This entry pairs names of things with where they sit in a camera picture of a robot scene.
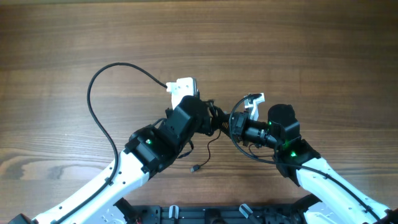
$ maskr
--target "cable connector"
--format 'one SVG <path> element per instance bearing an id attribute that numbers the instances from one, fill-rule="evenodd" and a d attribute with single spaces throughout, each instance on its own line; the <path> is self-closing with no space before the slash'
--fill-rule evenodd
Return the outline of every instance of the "cable connector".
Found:
<path id="1" fill-rule="evenodd" d="M 198 169 L 200 169 L 200 166 L 199 165 L 194 165 L 193 167 L 191 167 L 191 172 L 195 172 Z"/>

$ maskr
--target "connector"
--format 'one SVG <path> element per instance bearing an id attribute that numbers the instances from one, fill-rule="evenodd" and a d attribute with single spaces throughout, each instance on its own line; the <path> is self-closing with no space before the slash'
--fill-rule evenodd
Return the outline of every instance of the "connector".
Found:
<path id="1" fill-rule="evenodd" d="M 195 172 L 198 169 L 200 169 L 200 166 L 199 165 L 194 165 L 193 167 L 191 167 L 191 172 Z"/>

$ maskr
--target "white arm segment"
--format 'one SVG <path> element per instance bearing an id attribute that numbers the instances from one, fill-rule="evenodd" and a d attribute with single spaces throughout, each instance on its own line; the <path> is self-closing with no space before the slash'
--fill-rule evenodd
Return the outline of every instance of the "white arm segment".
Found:
<path id="1" fill-rule="evenodd" d="M 311 159 L 310 161 L 302 164 L 303 166 L 311 167 L 320 170 L 331 177 L 335 178 L 338 182 L 350 189 L 356 196 L 358 196 L 364 203 L 369 205 L 374 213 L 380 218 L 385 217 L 387 214 L 384 212 L 389 209 L 387 206 L 376 202 L 369 198 L 340 175 L 338 175 L 327 163 L 324 158 Z M 337 216 L 343 223 L 375 223 L 376 219 L 362 207 L 349 193 L 339 187 L 330 179 L 314 173 L 306 169 L 296 171 L 299 184 L 307 191 L 317 196 L 331 212 L 325 213 L 324 205 L 321 202 L 315 204 L 307 212 L 304 213 L 306 221 L 311 223 L 335 223 L 326 222 L 328 219 L 333 220 Z"/>
<path id="2" fill-rule="evenodd" d="M 132 153 L 126 154 L 121 152 L 119 154 L 119 168 L 112 180 L 113 184 L 107 186 L 92 201 L 62 223 L 126 223 L 124 215 L 113 205 L 130 191 L 144 185 L 148 181 L 149 173 L 144 174 L 141 171 L 141 167 L 141 162 Z M 104 171 L 71 197 L 50 210 L 37 215 L 35 219 L 40 224 L 51 223 L 54 220 L 57 221 L 96 192 L 105 183 L 105 178 L 111 175 L 114 168 L 113 161 Z"/>

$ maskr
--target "robotic arm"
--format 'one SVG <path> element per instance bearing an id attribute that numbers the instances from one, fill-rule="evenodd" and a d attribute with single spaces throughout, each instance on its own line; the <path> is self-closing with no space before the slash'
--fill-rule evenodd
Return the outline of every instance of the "robotic arm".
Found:
<path id="1" fill-rule="evenodd" d="M 130 223 L 137 217 L 128 214 L 123 196 L 144 185 L 158 172 L 171 165 L 195 133 L 213 135 L 220 129 L 233 142 L 244 146 L 274 149 L 273 162 L 279 172 L 318 198 L 316 202 L 297 207 L 292 218 L 297 223 L 392 223 L 393 215 L 382 205 L 353 187 L 339 176 L 321 155 L 300 135 L 300 124 L 291 105 L 275 105 L 268 111 L 268 121 L 257 121 L 257 104 L 264 95 L 249 95 L 245 112 L 224 114 L 213 101 L 202 101 L 192 78 L 168 83 L 173 110 L 167 119 L 137 130 L 119 153 L 119 165 L 111 163 L 93 180 L 70 198 L 32 221 L 19 215 L 10 223 L 58 223 L 71 209 L 92 195 L 109 178 L 112 182 L 92 201 L 62 223 Z M 261 161 L 256 156 L 252 159 Z"/>

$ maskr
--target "wood grain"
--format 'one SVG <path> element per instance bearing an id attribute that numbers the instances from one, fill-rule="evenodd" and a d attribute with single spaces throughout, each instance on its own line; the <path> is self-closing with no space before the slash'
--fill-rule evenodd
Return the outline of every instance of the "wood grain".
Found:
<path id="1" fill-rule="evenodd" d="M 224 110 L 264 92 L 260 119 L 292 104 L 302 135 L 348 181 L 398 207 L 398 15 L 387 1 L 135 2 L 0 7 L 0 222 L 66 199 L 112 161 L 86 107 L 92 75 L 131 62 L 163 82 L 196 77 Z M 130 68 L 103 73 L 93 106 L 119 150 L 170 96 Z M 307 194 L 227 137 L 195 136 L 132 204 L 293 202 Z"/>

